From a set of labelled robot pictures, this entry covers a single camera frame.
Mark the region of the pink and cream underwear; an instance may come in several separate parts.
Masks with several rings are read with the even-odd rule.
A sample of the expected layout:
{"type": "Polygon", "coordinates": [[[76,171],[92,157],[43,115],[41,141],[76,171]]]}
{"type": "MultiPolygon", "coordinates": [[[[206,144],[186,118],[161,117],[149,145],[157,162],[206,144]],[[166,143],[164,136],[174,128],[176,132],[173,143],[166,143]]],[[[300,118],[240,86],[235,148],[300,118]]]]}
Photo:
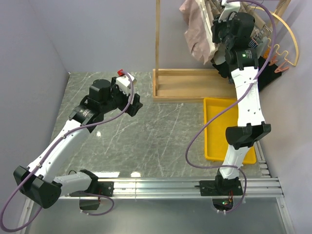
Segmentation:
{"type": "Polygon", "coordinates": [[[186,0],[179,8],[188,28],[184,33],[193,58],[206,64],[211,61],[218,46],[212,41],[212,30],[204,19],[199,0],[186,0]]]}

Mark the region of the beige clip hanger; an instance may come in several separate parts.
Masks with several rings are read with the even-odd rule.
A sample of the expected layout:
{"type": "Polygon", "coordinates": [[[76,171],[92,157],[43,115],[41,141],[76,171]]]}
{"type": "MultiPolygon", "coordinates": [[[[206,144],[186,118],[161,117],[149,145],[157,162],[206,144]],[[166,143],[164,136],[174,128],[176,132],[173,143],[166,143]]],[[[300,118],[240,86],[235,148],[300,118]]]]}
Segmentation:
{"type": "Polygon", "coordinates": [[[222,8],[219,0],[200,0],[199,5],[201,7],[204,19],[209,29],[213,25],[213,20],[217,15],[222,13],[222,8]]]}

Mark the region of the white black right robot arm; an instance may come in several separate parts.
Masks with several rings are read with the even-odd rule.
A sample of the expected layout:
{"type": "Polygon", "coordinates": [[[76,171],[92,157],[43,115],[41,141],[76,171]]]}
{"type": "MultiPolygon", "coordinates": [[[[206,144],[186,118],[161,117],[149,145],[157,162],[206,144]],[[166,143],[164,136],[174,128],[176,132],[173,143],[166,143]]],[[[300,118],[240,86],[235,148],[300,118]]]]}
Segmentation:
{"type": "Polygon", "coordinates": [[[225,46],[225,60],[229,66],[238,101],[237,125],[226,129],[227,153],[215,177],[215,190],[227,194],[238,187],[243,160],[254,143],[271,131],[262,114],[257,74],[258,55],[249,46],[255,19],[244,12],[232,11],[227,18],[213,21],[213,42],[225,46]]]}

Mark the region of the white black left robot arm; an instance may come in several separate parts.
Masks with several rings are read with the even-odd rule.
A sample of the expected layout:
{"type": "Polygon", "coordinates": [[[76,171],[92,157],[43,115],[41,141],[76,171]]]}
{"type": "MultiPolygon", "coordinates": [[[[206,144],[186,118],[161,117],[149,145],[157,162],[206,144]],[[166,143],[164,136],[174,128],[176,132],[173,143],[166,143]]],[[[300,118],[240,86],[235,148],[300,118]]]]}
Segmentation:
{"type": "Polygon", "coordinates": [[[57,176],[57,172],[97,125],[108,122],[104,119],[106,113],[119,109],[122,114],[136,115],[143,105],[139,94],[134,93],[135,82],[128,73],[121,73],[111,81],[95,80],[88,95],[73,109],[63,129],[44,152],[27,167],[15,169],[13,175],[20,192],[44,209],[50,208],[63,195],[98,195],[100,185],[94,173],[81,170],[57,176]]]}

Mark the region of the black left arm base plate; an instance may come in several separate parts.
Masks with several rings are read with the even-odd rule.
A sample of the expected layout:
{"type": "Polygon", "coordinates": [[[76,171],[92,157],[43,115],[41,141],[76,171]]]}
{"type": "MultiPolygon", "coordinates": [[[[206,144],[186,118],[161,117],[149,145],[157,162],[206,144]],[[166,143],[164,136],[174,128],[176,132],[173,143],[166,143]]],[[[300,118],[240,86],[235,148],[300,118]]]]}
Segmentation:
{"type": "Polygon", "coordinates": [[[69,196],[104,195],[104,196],[112,197],[113,191],[114,191],[113,181],[94,182],[89,186],[87,190],[73,192],[73,193],[70,193],[69,196]]]}

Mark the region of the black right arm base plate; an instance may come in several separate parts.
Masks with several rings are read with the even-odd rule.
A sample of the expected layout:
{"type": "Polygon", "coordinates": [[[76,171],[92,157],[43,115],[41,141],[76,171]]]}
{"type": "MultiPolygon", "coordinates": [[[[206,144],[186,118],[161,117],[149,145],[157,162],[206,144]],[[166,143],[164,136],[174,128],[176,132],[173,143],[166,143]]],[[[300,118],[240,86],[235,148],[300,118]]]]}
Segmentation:
{"type": "Polygon", "coordinates": [[[239,179],[201,180],[195,187],[199,188],[201,196],[243,195],[239,179]]]}

